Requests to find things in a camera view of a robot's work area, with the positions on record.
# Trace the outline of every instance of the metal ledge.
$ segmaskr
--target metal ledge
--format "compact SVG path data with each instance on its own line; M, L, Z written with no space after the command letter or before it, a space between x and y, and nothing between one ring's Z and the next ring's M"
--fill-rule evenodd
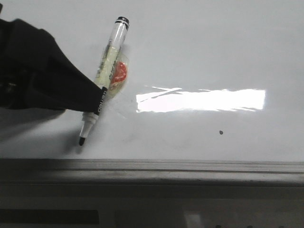
M0 183L304 186L304 162L2 159Z

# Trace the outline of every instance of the dry erase marker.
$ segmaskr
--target dry erase marker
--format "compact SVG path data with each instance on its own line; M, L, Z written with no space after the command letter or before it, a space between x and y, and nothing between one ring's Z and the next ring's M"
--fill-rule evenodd
M82 115L83 116L82 120L84 121L84 124L82 126L80 132L80 139L79 139L79 145L81 146L84 144L86 137L88 136L91 128L96 123L99 117L102 104L105 100L104 98L106 96L106 92L110 86L111 79L114 74L116 60L119 55L120 49L124 43L124 39L128 32L128 28L129 28L129 20L127 18L119 17L115 21L114 28L110 35L108 45L106 46L101 64L99 66L99 69L96 74L96 78L94 80L94 83L98 85L103 91L102 97L100 98L100 103L96 104L98 107L97 112L95 113L84 112Z

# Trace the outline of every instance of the black marker cap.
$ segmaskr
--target black marker cap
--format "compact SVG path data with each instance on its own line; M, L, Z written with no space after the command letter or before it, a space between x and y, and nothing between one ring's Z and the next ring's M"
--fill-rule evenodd
M129 20L128 20L128 18L119 17L119 18L117 18L117 20L115 21L115 23L123 23L123 24L125 24L125 26L127 27L127 29L129 29Z

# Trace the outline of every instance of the white surface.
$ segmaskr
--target white surface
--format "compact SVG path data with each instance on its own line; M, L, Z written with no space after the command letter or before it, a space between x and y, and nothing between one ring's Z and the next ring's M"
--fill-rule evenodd
M2 158L304 161L304 1L2 3L91 79L114 20L130 20L128 81L85 145L80 112L0 110Z

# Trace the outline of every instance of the marker tip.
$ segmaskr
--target marker tip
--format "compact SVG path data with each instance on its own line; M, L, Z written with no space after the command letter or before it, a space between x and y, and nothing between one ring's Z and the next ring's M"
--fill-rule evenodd
M79 145L83 145L85 143L86 138L80 137L79 138Z

